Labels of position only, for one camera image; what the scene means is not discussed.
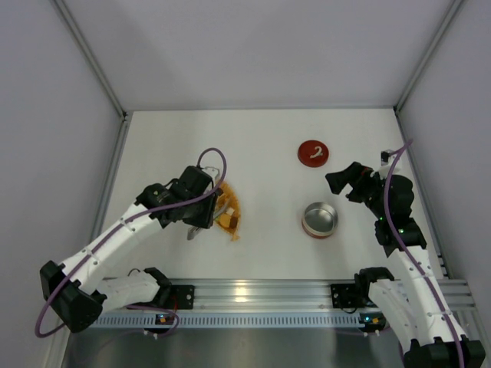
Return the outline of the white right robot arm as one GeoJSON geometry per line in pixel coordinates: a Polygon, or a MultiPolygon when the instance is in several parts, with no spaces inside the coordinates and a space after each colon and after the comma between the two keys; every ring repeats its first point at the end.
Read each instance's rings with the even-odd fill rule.
{"type": "Polygon", "coordinates": [[[412,181],[401,175],[385,179],[358,162],[325,178],[335,195],[350,186],[347,199],[364,204],[377,219],[375,235],[387,267],[362,269],[354,280],[361,298],[380,309],[396,334],[404,366],[482,366],[484,346],[467,336],[450,310],[411,215],[412,181]]]}

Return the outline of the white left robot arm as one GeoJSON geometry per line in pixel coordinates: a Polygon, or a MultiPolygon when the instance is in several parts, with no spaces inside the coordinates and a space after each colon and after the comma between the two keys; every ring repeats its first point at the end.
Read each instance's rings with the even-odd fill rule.
{"type": "Polygon", "coordinates": [[[217,171],[187,166],[169,184],[147,186],[106,232],[61,263],[41,267],[41,289],[48,306],[70,332],[79,333],[101,314],[128,305],[171,306],[172,284],[157,268],[109,278],[111,268],[146,238],[174,222],[210,228],[219,191],[217,171]]]}

